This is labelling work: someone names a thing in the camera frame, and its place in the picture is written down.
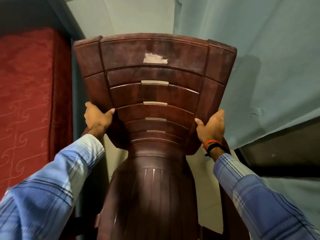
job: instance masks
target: orange bracelet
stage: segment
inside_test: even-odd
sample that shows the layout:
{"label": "orange bracelet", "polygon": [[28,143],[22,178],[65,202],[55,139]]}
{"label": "orange bracelet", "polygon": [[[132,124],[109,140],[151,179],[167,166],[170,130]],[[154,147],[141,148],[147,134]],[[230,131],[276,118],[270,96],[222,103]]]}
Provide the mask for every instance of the orange bracelet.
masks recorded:
{"label": "orange bracelet", "polygon": [[207,150],[206,150],[206,145],[207,145],[208,143],[210,143],[210,142],[215,142],[215,143],[218,143],[219,145],[221,145],[221,143],[218,142],[217,140],[208,140],[208,141],[206,141],[205,143],[203,143],[203,148],[205,149],[205,151],[207,151]]}

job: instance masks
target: person's left hand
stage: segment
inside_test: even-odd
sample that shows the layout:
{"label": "person's left hand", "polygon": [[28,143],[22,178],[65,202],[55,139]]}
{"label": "person's left hand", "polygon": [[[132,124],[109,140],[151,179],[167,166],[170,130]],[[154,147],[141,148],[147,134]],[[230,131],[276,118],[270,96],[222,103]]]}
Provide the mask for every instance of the person's left hand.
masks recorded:
{"label": "person's left hand", "polygon": [[91,102],[86,102],[85,106],[87,107],[84,117],[85,122],[89,129],[92,129],[94,126],[99,126],[106,131],[106,129],[112,123],[112,116],[116,109],[112,108],[106,113],[102,113],[96,105],[93,105]]}

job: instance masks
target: plaid shirt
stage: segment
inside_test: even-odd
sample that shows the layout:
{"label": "plaid shirt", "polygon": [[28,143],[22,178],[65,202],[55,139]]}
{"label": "plaid shirt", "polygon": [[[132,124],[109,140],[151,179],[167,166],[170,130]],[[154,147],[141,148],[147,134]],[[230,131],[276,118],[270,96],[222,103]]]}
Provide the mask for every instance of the plaid shirt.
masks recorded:
{"label": "plaid shirt", "polygon": [[[94,136],[84,135],[9,188],[0,202],[0,239],[58,239],[86,177],[104,153]],[[213,172],[253,239],[320,239],[293,202],[229,154],[218,159]]]}

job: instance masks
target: tiled floor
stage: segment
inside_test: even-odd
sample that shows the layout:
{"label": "tiled floor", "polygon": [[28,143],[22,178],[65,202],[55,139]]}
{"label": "tiled floor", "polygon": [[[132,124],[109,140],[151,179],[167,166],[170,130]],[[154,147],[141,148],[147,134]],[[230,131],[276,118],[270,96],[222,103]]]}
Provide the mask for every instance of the tiled floor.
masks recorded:
{"label": "tiled floor", "polygon": [[[172,33],[174,0],[73,0],[67,2],[86,37],[123,33]],[[127,157],[127,151],[115,148],[105,137],[109,180]],[[222,233],[219,185],[212,171],[214,162],[200,148],[187,161],[197,193],[199,223]]]}

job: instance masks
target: dark headboard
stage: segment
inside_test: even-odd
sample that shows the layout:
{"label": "dark headboard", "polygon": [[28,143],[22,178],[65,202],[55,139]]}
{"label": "dark headboard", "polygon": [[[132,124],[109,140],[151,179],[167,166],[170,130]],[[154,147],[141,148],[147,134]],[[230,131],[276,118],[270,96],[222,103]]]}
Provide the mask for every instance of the dark headboard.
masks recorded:
{"label": "dark headboard", "polygon": [[52,27],[73,40],[84,39],[64,0],[0,0],[0,36]]}

